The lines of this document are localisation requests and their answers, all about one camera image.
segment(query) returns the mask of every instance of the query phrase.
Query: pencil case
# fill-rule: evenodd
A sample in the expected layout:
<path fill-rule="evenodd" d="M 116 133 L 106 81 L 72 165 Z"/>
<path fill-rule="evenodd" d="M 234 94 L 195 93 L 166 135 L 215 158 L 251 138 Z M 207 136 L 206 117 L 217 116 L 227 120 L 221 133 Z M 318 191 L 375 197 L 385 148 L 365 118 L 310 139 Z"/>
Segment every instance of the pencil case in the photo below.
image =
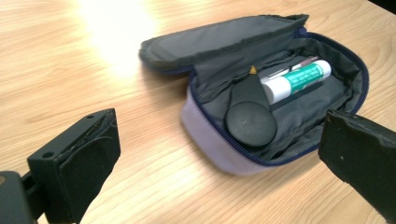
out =
<path fill-rule="evenodd" d="M 363 104 L 369 86 L 364 62 L 329 37 L 307 32 L 307 20 L 305 14 L 244 17 L 154 37 L 141 44 L 139 56 L 147 67 L 166 75 L 189 74 L 181 120 L 198 148 L 221 171 L 253 175 L 297 160 L 318 148 L 327 110 L 356 113 Z M 235 138 L 228 120 L 235 99 L 242 105 L 265 101 L 265 94 L 254 91 L 260 79 L 312 56 L 330 64 L 328 78 L 265 105 L 272 118 L 268 122 L 262 119 L 264 113 L 251 114 L 254 106 L 236 113 L 260 120 L 247 126 L 260 123 L 252 134 L 271 130 L 274 121 L 276 131 L 271 141 L 252 146 Z M 256 69 L 255 77 L 251 76 L 252 68 Z M 239 90 L 248 78 L 256 79 Z"/>

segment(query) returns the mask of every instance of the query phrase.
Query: wood grain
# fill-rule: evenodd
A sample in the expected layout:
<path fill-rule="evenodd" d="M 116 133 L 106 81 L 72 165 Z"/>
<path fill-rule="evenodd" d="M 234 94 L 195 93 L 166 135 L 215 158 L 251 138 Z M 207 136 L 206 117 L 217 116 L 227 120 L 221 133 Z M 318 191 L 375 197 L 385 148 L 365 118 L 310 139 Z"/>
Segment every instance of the wood grain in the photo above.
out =
<path fill-rule="evenodd" d="M 385 223 L 316 152 L 252 176 L 220 172 L 186 134 L 187 78 L 150 72 L 140 43 L 249 15 L 306 13 L 370 71 L 359 114 L 396 131 L 396 17 L 363 0 L 0 3 L 0 170 L 83 116 L 117 110 L 122 154 L 83 223 Z M 46 223 L 44 217 L 40 223 Z"/>

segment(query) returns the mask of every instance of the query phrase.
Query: zipper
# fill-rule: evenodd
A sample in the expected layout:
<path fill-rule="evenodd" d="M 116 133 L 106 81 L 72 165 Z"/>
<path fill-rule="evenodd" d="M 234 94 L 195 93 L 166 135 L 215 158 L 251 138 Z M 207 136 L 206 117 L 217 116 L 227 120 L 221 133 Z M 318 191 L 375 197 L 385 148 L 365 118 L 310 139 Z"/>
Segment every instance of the zipper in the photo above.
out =
<path fill-rule="evenodd" d="M 353 51 L 351 51 L 350 49 L 346 48 L 345 46 L 339 44 L 338 42 L 336 42 L 335 40 L 330 39 L 327 36 L 324 35 L 319 35 L 316 33 L 310 33 L 307 32 L 306 29 L 304 27 L 298 29 L 294 35 L 293 38 L 312 38 L 312 39 L 316 39 L 320 42 L 323 42 L 341 52 L 343 52 L 353 63 L 355 63 L 359 69 L 361 70 L 362 73 L 362 85 L 363 85 L 363 90 L 362 90 L 362 94 L 361 97 L 359 98 L 357 104 L 355 105 L 354 109 L 351 111 L 351 113 L 356 114 L 356 112 L 358 112 L 358 110 L 361 108 L 361 106 L 363 105 L 363 102 L 365 100 L 365 98 L 367 97 L 367 93 L 369 90 L 369 73 L 367 70 L 367 67 L 365 65 L 365 63 L 361 60 L 361 58 L 356 55 Z M 190 81 L 189 83 L 192 82 L 192 79 L 196 77 L 196 73 L 195 70 L 192 69 L 191 73 L 190 73 Z M 204 109 L 204 107 L 199 104 L 199 100 L 198 100 L 198 96 L 195 93 L 195 91 L 192 89 L 192 87 L 190 87 L 190 92 L 191 92 L 191 96 L 192 99 L 194 100 L 194 102 L 198 105 L 198 108 L 201 110 L 201 112 L 204 114 L 204 116 L 206 117 L 206 119 L 211 123 L 211 125 L 218 131 L 218 133 L 227 141 L 230 143 L 230 145 L 237 150 L 239 153 L 241 153 L 243 156 L 245 156 L 246 158 L 250 159 L 253 162 L 258 163 L 259 165 L 263 165 L 263 166 L 268 166 L 268 167 L 273 167 L 273 166 L 280 166 L 280 165 L 284 165 L 287 164 L 291 161 L 295 161 L 299 158 L 301 158 L 302 156 L 316 150 L 318 148 L 318 145 L 313 145 L 312 147 L 309 147 L 307 150 L 299 153 L 298 155 L 294 156 L 294 157 L 290 157 L 286 160 L 283 161 L 279 161 L 279 162 L 269 162 L 269 161 L 263 161 L 260 157 L 252 154 L 251 152 L 247 151 L 244 147 L 242 147 L 238 142 L 236 142 L 233 137 L 231 137 L 224 129 L 222 129 L 215 121 L 214 119 L 207 113 L 207 111 Z"/>

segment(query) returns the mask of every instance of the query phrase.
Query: green label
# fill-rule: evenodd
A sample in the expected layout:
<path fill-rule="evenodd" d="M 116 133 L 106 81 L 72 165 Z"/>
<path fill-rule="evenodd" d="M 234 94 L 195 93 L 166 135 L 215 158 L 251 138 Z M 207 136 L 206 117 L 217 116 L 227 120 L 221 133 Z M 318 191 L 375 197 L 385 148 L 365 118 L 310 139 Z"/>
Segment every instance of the green label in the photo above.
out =
<path fill-rule="evenodd" d="M 289 72 L 283 77 L 289 81 L 291 94 L 293 94 L 320 80 L 323 77 L 323 70 L 319 65 L 311 63 L 298 70 Z"/>

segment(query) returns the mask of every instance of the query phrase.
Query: black plastic mount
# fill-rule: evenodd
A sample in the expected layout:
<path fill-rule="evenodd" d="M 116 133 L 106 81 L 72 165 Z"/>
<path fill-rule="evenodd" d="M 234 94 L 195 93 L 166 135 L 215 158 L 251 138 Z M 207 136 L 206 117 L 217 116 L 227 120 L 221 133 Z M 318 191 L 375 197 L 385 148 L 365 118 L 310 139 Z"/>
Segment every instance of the black plastic mount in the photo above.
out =
<path fill-rule="evenodd" d="M 0 223 L 79 223 L 120 156 L 116 111 L 81 119 L 32 154 L 30 172 L 0 172 Z"/>
<path fill-rule="evenodd" d="M 328 111 L 319 157 L 388 223 L 396 223 L 396 133 L 363 117 Z"/>

